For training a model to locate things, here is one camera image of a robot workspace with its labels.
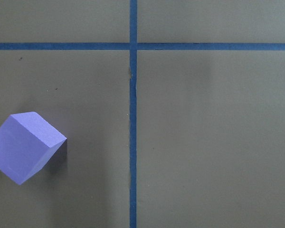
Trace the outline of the purple foam block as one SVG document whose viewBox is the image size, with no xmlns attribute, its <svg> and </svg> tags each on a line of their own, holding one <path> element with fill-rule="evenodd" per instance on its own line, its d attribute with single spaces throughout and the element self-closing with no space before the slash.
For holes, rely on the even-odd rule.
<svg viewBox="0 0 285 228">
<path fill-rule="evenodd" d="M 0 171 L 21 185 L 39 172 L 66 137 L 36 112 L 11 114 L 0 126 Z"/>
</svg>

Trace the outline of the vertical blue tape strip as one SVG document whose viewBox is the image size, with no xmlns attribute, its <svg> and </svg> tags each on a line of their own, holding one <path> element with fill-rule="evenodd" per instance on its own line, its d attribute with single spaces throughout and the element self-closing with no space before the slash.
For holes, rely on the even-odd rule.
<svg viewBox="0 0 285 228">
<path fill-rule="evenodd" d="M 129 83 L 129 162 L 130 162 L 130 209 L 129 209 L 129 227 L 137 227 L 137 1 L 130 1 L 130 29 L 129 29 L 129 57 L 130 57 L 130 83 Z"/>
</svg>

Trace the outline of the horizontal blue tape strip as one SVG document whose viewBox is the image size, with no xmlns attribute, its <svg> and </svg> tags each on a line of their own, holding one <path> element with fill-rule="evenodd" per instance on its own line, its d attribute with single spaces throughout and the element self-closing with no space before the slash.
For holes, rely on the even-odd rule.
<svg viewBox="0 0 285 228">
<path fill-rule="evenodd" d="M 285 43 L 0 43 L 0 50 L 272 50 Z"/>
</svg>

